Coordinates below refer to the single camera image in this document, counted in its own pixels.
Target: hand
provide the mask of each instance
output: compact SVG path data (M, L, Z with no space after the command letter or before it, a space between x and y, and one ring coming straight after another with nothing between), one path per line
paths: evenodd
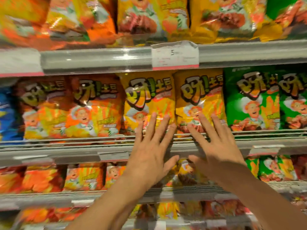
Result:
M143 123L139 123L134 147L123 174L136 182L135 185L141 185L144 192L166 176L179 160L179 156L176 155L164 163L164 155L176 131L176 124L171 124L165 134L170 117L165 115L155 131L156 118L157 114L152 113L144 139L142 139Z
M236 193L240 183L255 177L248 169L229 127L221 124L216 115L212 115L214 127L202 113L199 114L199 119L210 137L210 143L191 124L188 129L204 150L207 160L194 155L190 155L189 159L210 180L223 189Z

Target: right hand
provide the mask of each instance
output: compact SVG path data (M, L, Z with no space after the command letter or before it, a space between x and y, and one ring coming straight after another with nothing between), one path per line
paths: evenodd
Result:
M209 143L189 124L188 129L206 154L206 160L195 155L189 159L198 170L223 189L236 193L242 182L255 179L236 145L235 138L227 125L221 124L216 115L212 115L214 127L203 114L199 114L202 126L210 137Z

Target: yellow bag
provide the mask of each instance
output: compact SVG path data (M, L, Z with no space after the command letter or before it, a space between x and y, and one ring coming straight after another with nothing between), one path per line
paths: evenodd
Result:
M124 124L128 135L143 122L147 129L151 114L157 113L156 127L164 115L169 115L169 125L175 123L175 89L173 71L152 71L119 74L127 97Z
M198 43L248 40L265 21L267 0L191 0L190 6Z
M118 31L165 37L189 29L187 0L118 0Z
M198 118L202 112L209 121L216 114L226 122L222 69L182 70L174 74L178 134L189 133L187 125L204 132Z

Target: left hand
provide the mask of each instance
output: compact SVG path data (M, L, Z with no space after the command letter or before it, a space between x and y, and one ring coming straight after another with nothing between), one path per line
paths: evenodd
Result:
M130 179L132 183L135 182L137 186L141 185L144 192L166 176L179 160L179 155L176 155L164 163L164 155L176 131L176 124L171 124L160 142L167 130L170 117L165 115L155 131L156 119L157 114L152 113L144 139L142 136L143 123L139 123L134 147L123 174L123 177Z

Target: brand logo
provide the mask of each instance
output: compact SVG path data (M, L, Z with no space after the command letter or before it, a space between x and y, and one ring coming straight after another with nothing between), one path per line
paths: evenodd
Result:
M138 111L143 110L145 103L150 102L157 94L172 89L170 77L154 80L150 78L136 78L129 82L126 89L127 102Z
M185 80L185 84L180 87L181 97L186 102L197 106L201 98L219 86L223 86L222 74L216 77L208 77L206 75L188 77Z
M237 82L237 86L240 93L251 100L256 100L261 93L277 85L277 74L251 72L244 74L243 77Z
M298 95L307 87L307 77L305 73L288 73L282 76L279 81L280 88L293 99L298 99Z
M63 91L65 87L64 81L42 81L27 85L25 90L26 92L21 96L22 101L31 107L36 107L47 99L48 94Z
M100 99L116 98L117 93L116 84L102 84L100 81L80 80L79 90L74 92L74 97L75 100L84 104L97 97Z

